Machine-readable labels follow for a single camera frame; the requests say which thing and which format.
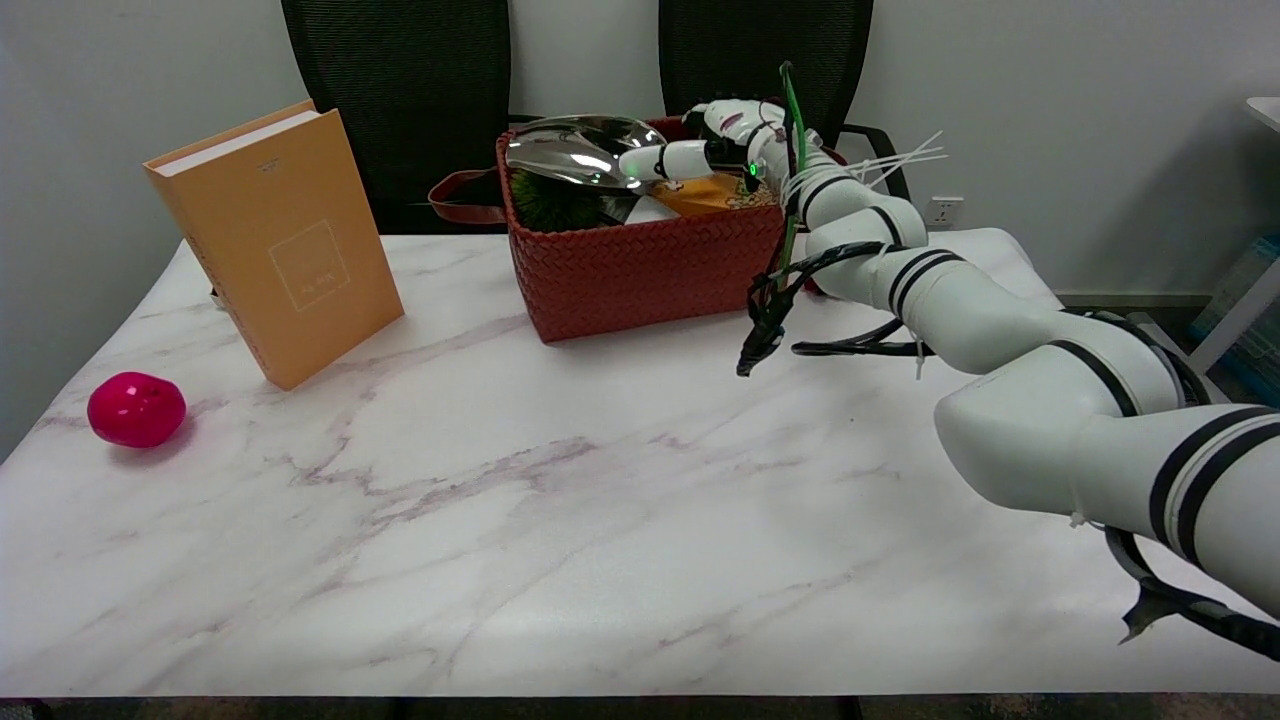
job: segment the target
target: book spine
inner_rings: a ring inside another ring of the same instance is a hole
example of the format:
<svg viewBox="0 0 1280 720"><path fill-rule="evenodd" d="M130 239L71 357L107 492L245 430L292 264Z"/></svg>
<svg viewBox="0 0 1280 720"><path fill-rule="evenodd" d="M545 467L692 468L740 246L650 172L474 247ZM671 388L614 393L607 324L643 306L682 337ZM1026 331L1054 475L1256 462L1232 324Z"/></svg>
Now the book spine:
<svg viewBox="0 0 1280 720"><path fill-rule="evenodd" d="M250 354L253 355L253 360L257 363L259 368L262 369L262 374L270 378L271 365L269 360L262 354L257 342L253 341L253 333L250 332L248 325L241 320L239 313L236 311L236 302L227 295L227 288L219 279L218 268L205 251L200 231L195 227L191 215L183 206L182 200L179 200L178 192L173 190L172 182L172 178L151 176L151 184L155 186L156 192L160 193L165 205L169 206L169 211L173 213L174 219L178 220L182 234L187 238L187 246L191 247L191 252L196 256L196 261L200 263L200 266L205 270L205 275L209 277L210 284L214 286L214 292L216 292L218 297L221 299L223 307L227 310L227 314L230 315L232 323L236 324L236 329L239 331L241 337L244 338L244 345L248 346Z"/></svg>

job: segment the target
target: white wall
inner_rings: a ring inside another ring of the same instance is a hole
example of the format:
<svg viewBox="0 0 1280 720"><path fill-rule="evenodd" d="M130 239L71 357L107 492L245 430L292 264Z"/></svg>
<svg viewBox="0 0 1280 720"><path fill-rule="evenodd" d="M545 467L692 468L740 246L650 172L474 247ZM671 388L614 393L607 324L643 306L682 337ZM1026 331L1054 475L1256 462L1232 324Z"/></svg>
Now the white wall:
<svg viewBox="0 0 1280 720"><path fill-rule="evenodd" d="M1204 292L1280 229L1276 0L879 0L859 122L945 129L913 193L963 195L1059 291Z"/></svg>
<svg viewBox="0 0 1280 720"><path fill-rule="evenodd" d="M141 163L306 97L273 0L0 0L0 459L164 269Z"/></svg>
<svg viewBox="0 0 1280 720"><path fill-rule="evenodd" d="M511 4L513 111L662 111L657 3ZM1240 110L1277 33L1275 0L879 0L851 118L946 129L913 191L1053 287L1199 292L1280 227L1280 136ZM138 164L303 96L278 0L0 0L0 457L177 243Z"/></svg>

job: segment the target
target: chair backrest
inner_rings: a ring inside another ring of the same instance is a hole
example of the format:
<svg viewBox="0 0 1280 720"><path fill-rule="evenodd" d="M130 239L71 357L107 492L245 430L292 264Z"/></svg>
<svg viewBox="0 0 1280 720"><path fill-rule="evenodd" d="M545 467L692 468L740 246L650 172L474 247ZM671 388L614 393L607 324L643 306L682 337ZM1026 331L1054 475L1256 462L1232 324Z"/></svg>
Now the chair backrest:
<svg viewBox="0 0 1280 720"><path fill-rule="evenodd" d="M863 74L870 23L872 0L660 0L667 114L717 96L778 96L778 65L791 60L805 124L835 145Z"/></svg>
<svg viewBox="0 0 1280 720"><path fill-rule="evenodd" d="M282 5L316 109L342 113L379 229L431 232L440 223L428 191L454 170L492 167L507 129L507 0ZM388 227L404 225L406 209L425 225Z"/></svg>

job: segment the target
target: book cover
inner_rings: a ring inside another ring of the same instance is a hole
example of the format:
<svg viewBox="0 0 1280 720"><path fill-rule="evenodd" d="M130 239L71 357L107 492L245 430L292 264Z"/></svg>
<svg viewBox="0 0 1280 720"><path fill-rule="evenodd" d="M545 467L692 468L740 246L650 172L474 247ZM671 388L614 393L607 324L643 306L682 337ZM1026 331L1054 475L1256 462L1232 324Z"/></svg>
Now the book cover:
<svg viewBox="0 0 1280 720"><path fill-rule="evenodd" d="M302 102L143 167L278 387L404 314L337 110Z"/></svg>

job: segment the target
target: wall socket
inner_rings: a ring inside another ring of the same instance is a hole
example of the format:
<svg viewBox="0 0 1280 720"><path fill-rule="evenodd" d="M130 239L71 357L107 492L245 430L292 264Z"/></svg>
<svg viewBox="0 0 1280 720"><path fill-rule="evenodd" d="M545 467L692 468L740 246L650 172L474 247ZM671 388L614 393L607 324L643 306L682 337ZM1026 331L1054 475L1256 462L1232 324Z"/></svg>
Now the wall socket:
<svg viewBox="0 0 1280 720"><path fill-rule="evenodd" d="M931 228L950 228L960 219L964 197L932 197L924 210L924 224Z"/></svg>

